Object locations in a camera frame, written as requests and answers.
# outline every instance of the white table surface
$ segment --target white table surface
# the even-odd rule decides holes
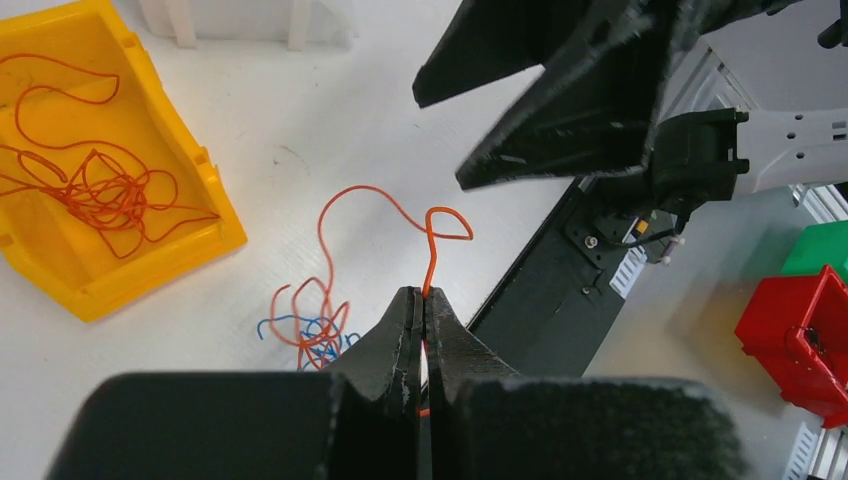
[[[477,239],[440,243],[434,284],[467,321],[569,183],[460,191],[455,168],[538,71],[419,110],[412,80],[459,0],[361,2],[361,37],[351,50],[302,53],[279,43],[202,40],[179,50],[146,32],[134,2],[117,1],[220,167],[250,240],[95,324],[76,320],[0,261],[3,479],[43,475],[76,410],[112,375],[292,369],[295,349],[259,341],[256,323],[279,285],[325,275],[315,222],[342,188],[383,187],[418,218],[432,205],[466,216]],[[0,18],[59,3],[0,0]],[[436,223],[452,227],[449,219]],[[337,204],[326,232],[338,266],[334,298],[352,302],[348,332],[365,333],[398,287],[423,280],[426,239],[367,192]],[[318,308],[317,295],[311,299],[304,313]]]

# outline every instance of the red bin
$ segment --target red bin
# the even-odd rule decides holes
[[[784,400],[822,416],[825,428],[848,424],[848,289],[829,265],[760,282],[736,336]]]

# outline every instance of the orange cable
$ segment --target orange cable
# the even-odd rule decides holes
[[[211,210],[178,205],[179,185],[177,184],[177,179],[174,174],[166,170],[148,168],[138,156],[122,145],[105,140],[82,140],[66,145],[49,145],[39,142],[28,135],[21,124],[20,114],[24,100],[26,100],[27,96],[31,93],[39,90],[47,90],[49,92],[56,92],[80,103],[88,105],[105,105],[114,100],[118,95],[121,85],[121,77],[114,73],[94,72],[52,57],[34,53],[19,53],[0,58],[0,65],[16,59],[42,60],[87,75],[115,80],[114,89],[102,100],[82,98],[50,85],[33,85],[25,89],[23,93],[18,96],[18,99],[15,102],[15,128],[26,141],[37,147],[56,151],[64,151],[85,145],[105,145],[119,150],[129,156],[133,162],[140,167],[141,173],[138,175],[130,174],[125,166],[118,162],[115,158],[92,147],[76,171],[72,175],[68,176],[61,167],[35,152],[18,149],[10,145],[0,144],[0,150],[10,151],[15,154],[20,169],[32,179],[32,182],[27,182],[6,174],[0,174],[0,179],[4,179],[17,185],[17,187],[12,188],[11,190],[0,192],[0,197],[29,190],[38,191],[52,197],[56,201],[62,203],[70,215],[89,227],[97,230],[98,235],[104,243],[106,243],[106,246],[112,254],[118,259],[125,259],[132,256],[141,249],[145,241],[149,243],[157,243],[164,240],[177,228],[183,225],[220,218],[220,215]],[[60,185],[51,184],[44,178],[40,177],[28,166],[28,162],[40,165],[48,170],[53,177],[55,177],[53,181],[58,182]],[[93,175],[92,167],[96,165],[104,167],[105,170],[109,171],[110,175],[113,176],[92,182],[89,177]],[[166,177],[173,184],[173,198],[166,203],[151,203],[147,199],[145,187],[150,184],[154,175]],[[152,237],[148,233],[147,225],[144,222],[145,213],[148,211],[166,211],[174,209],[200,212],[203,215],[197,218],[189,218],[177,222],[163,234]],[[137,231],[139,234],[138,241],[129,251],[118,253],[115,246],[107,238],[106,232],[127,231]]]
[[[427,275],[424,279],[424,285],[421,288],[421,293],[424,296],[427,296],[430,293],[430,283],[433,280],[433,273],[435,272],[435,269],[436,269],[436,261],[437,261],[436,238],[448,239],[448,240],[473,240],[474,239],[474,232],[471,230],[471,225],[469,225],[469,223],[465,220],[465,218],[463,218],[463,216],[459,212],[457,212],[456,210],[453,210],[451,208],[447,208],[447,207],[433,207],[433,208],[431,208],[430,210],[427,211],[427,215],[425,217],[425,222],[424,222],[425,226],[422,226],[421,224],[416,222],[406,212],[406,210],[403,209],[403,207],[400,206],[400,204],[397,202],[397,200],[395,200],[391,195],[389,195],[384,190],[382,190],[378,187],[374,187],[374,186],[371,186],[371,185],[353,185],[351,187],[345,188],[344,190],[342,190],[339,193],[337,193],[336,195],[334,195],[333,198],[331,198],[327,202],[327,204],[324,205],[323,210],[321,210],[321,215],[318,216],[318,243],[321,245],[321,250],[324,253],[324,258],[327,261],[327,269],[328,269],[327,283],[325,284],[318,277],[315,277],[315,276],[310,277],[305,282],[303,282],[300,285],[300,287],[298,287],[298,289],[292,295],[291,309],[292,309],[292,315],[294,315],[294,322],[293,322],[294,323],[294,337],[292,337],[292,338],[294,338],[296,340],[293,340],[292,338],[286,337],[285,335],[280,333],[280,331],[277,330],[275,322],[273,321],[275,318],[277,318],[277,316],[276,316],[277,299],[280,296],[280,294],[284,290],[290,288],[291,285],[284,285],[284,286],[280,287],[279,289],[277,289],[276,292],[274,292],[274,295],[271,298],[271,312],[270,312],[271,316],[269,317],[271,319],[271,321],[269,322],[269,326],[271,328],[271,331],[274,333],[274,335],[277,336],[277,338],[280,339],[280,341],[282,341],[283,343],[286,343],[288,345],[298,347],[297,368],[299,370],[303,368],[303,356],[304,355],[306,355],[309,363],[313,367],[315,367],[316,369],[319,369],[319,370],[321,368],[325,367],[329,363],[329,360],[326,359],[326,356],[322,356],[320,358],[320,361],[317,360],[315,358],[315,356],[313,355],[312,351],[310,350],[310,347],[314,347],[316,345],[323,344],[323,343],[328,343],[330,346],[335,348],[336,351],[339,351],[340,344],[339,344],[338,339],[339,339],[339,337],[341,336],[341,334],[344,330],[345,324],[347,323],[348,314],[350,313],[350,302],[344,302],[339,306],[338,309],[335,309],[335,310],[333,309],[331,294],[332,294],[333,286],[334,286],[334,283],[335,283],[336,272],[335,272],[335,264],[333,262],[333,257],[330,254],[330,249],[327,247],[326,241],[324,240],[324,217],[326,217],[327,211],[330,209],[330,207],[339,198],[341,198],[344,195],[346,195],[350,192],[353,192],[355,190],[369,190],[369,191],[372,191],[372,192],[379,193],[380,195],[382,195],[386,200],[388,200],[397,209],[397,211],[403,216],[404,219],[406,219],[407,222],[409,222],[418,231],[427,234],[427,240],[428,240],[428,243],[430,245],[430,264],[429,264],[429,267],[427,269]],[[433,230],[432,217],[436,213],[447,213],[449,215],[452,215],[454,218],[459,220],[459,222],[465,228],[466,234],[465,235],[453,235],[453,234],[444,234],[444,233],[435,232]],[[301,319],[301,317],[300,317],[299,309],[298,309],[298,306],[297,306],[297,298],[300,295],[300,293],[307,286],[309,286],[312,283],[315,283],[318,286],[318,288],[321,290],[321,293],[323,294],[323,298],[324,298],[323,301],[322,301],[322,304],[321,304],[320,314],[318,315],[319,325],[321,326],[321,331],[317,335],[313,336],[312,338],[306,339],[306,338],[303,338],[303,336],[300,334],[300,319]],[[338,328],[336,329],[335,328],[336,321],[339,318],[340,318],[340,323],[338,325]]]

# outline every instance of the green bin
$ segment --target green bin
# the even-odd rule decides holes
[[[830,265],[848,283],[848,221],[811,225],[804,229],[781,275],[818,275]]]

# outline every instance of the yellow bin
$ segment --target yellow bin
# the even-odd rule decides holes
[[[33,54],[33,57],[20,57]],[[212,212],[213,218],[181,224],[155,243],[145,241],[127,258],[137,231],[101,232],[71,215],[69,207],[38,189],[0,196],[0,250],[20,274],[83,321],[96,320],[165,282],[247,242],[218,170],[209,161],[168,100],[138,37],[123,24],[108,0],[80,0],[31,15],[0,21],[0,145],[31,151],[68,173],[96,149],[118,158],[107,145],[41,148],[16,126],[16,103],[28,88],[49,85],[80,98],[103,99],[114,79],[93,77],[46,56],[90,71],[117,74],[120,87],[112,101],[88,105],[56,91],[33,91],[19,106],[29,139],[55,147],[96,139],[118,144],[142,159],[150,170],[167,170],[173,180],[145,178],[151,203],[178,203]],[[39,177],[47,169],[27,163]],[[35,183],[18,154],[0,150],[0,193]],[[182,221],[197,218],[189,209],[145,214],[145,233],[156,238]]]

